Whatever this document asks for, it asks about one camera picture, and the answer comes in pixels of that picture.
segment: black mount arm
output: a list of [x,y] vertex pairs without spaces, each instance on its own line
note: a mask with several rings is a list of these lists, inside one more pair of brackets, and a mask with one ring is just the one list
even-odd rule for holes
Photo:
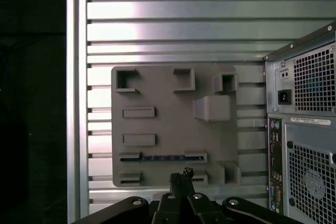
[[183,174],[173,173],[170,193],[164,194],[160,201],[149,204],[144,198],[129,197],[74,224],[301,224],[238,197],[227,198],[219,205],[195,192],[192,177],[191,168],[186,168]]

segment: computer case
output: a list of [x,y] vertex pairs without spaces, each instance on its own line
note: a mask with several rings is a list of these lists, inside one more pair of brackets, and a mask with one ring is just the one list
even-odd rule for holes
[[336,23],[267,55],[269,207],[336,223]]

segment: square bracket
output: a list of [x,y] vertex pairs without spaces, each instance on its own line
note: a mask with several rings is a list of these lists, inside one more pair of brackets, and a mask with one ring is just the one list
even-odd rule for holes
[[139,93],[130,86],[130,80],[139,77],[139,72],[135,68],[112,70],[112,84],[117,93]]
[[235,73],[220,73],[213,78],[215,94],[232,93],[238,90],[238,80]]
[[179,84],[179,87],[174,90],[174,93],[196,90],[194,69],[174,68],[173,74],[176,76]]

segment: screw head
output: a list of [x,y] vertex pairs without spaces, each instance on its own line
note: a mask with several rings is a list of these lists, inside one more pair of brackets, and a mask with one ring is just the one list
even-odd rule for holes
[[229,201],[229,204],[232,205],[232,206],[237,206],[237,205],[239,205],[239,202],[238,202],[238,200],[231,199],[231,200]]
[[293,142],[292,141],[288,141],[287,142],[287,147],[289,148],[289,149],[292,149],[293,148]]
[[292,207],[295,206],[295,200],[293,198],[290,198],[288,201]]
[[139,200],[139,199],[133,201],[133,205],[138,206],[138,205],[140,205],[140,204],[141,204],[141,200]]
[[195,198],[195,199],[201,199],[201,198],[202,198],[202,195],[201,195],[201,194],[195,194],[195,195],[194,195],[194,198]]

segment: fan grille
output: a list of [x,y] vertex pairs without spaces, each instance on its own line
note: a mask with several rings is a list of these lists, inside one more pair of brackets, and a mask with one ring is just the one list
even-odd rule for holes
[[294,145],[294,152],[289,153],[289,175],[296,207],[317,224],[335,224],[336,173],[329,155]]
[[294,63],[298,111],[330,112],[336,106],[334,54],[324,50]]

